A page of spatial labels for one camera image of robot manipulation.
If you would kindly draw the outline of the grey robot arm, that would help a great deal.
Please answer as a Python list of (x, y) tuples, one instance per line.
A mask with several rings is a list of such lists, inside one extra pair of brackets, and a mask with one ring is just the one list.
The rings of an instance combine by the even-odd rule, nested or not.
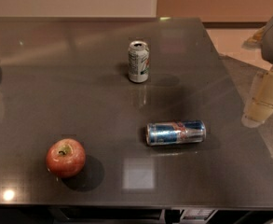
[(257, 72), (245, 103), (242, 124), (256, 128), (273, 114), (273, 16), (266, 23), (260, 39), (262, 59), (272, 67), (265, 72)]

